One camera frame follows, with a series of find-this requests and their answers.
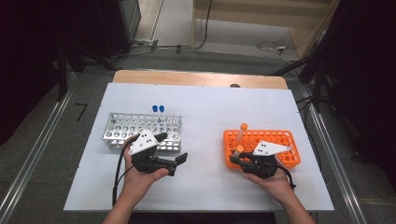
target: orange plastic rack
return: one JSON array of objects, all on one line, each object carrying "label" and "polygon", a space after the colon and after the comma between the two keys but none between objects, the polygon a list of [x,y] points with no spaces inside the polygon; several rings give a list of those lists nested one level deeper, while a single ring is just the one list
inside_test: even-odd
[{"label": "orange plastic rack", "polygon": [[[236,142],[238,132],[239,130],[224,131],[223,140],[225,163],[229,168],[240,168],[240,166],[231,163],[229,158],[229,156],[233,155],[238,145]],[[297,146],[291,132],[276,130],[246,130],[241,140],[244,152],[252,152],[261,140],[290,147],[289,151],[276,154],[277,158],[282,161],[284,166],[294,167],[300,163],[300,155],[298,154]]]}]

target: person's right hand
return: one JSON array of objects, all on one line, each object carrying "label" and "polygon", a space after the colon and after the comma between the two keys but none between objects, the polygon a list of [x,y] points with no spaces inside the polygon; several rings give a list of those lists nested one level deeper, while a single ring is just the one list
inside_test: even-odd
[{"label": "person's right hand", "polygon": [[283,203],[288,199],[290,194],[294,194],[290,187],[288,177],[285,172],[280,169],[276,170],[274,176],[267,179],[261,179],[253,174],[245,174],[244,177],[251,182],[262,186],[278,203]]}]

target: white triangular bracket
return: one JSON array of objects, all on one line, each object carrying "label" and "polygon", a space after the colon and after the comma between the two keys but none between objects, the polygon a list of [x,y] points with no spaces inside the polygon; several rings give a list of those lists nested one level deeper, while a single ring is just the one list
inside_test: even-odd
[{"label": "white triangular bracket", "polygon": [[158,146],[159,143],[157,139],[154,137],[151,131],[143,130],[143,132],[139,135],[135,142],[132,142],[129,155],[134,155],[138,152],[146,150],[151,147]]},{"label": "white triangular bracket", "polygon": [[253,150],[253,155],[255,156],[272,156],[277,153],[289,151],[290,147],[285,147],[283,145],[260,141],[260,143]]}]

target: white tabletop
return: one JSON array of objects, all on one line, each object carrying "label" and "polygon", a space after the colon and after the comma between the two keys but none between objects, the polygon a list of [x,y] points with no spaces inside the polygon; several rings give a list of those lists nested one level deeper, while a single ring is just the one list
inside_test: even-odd
[{"label": "white tabletop", "polygon": [[102,140],[108,115],[112,112],[149,114],[153,105],[164,105],[182,116],[182,152],[188,152],[189,156],[177,167],[175,176],[166,176],[154,183],[135,209],[164,212],[281,210],[267,192],[246,180],[241,170],[230,170],[225,165],[223,131],[238,129],[245,122],[252,130],[291,131],[302,160],[290,169],[297,185],[297,196],[307,210],[333,210],[291,91],[110,83],[65,211],[111,209],[120,152],[108,149]]}]

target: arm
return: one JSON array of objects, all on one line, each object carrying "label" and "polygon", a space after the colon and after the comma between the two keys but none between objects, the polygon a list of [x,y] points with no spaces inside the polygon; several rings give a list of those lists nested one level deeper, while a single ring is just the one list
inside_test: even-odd
[{"label": "arm", "polygon": [[268,179],[261,179],[252,174],[245,174],[245,178],[262,186],[282,205],[286,211],[290,224],[315,223],[294,194],[294,191],[289,185],[289,180],[282,170],[277,169],[275,175]]},{"label": "arm", "polygon": [[[131,156],[126,150],[124,155],[125,170],[132,167]],[[124,184],[120,197],[118,198],[113,209],[108,213],[104,224],[111,223],[128,223],[129,218],[134,211],[134,207],[143,199],[149,191],[149,187],[157,180],[168,175],[166,169],[160,169],[152,174],[143,174],[132,168],[124,176]]]}]

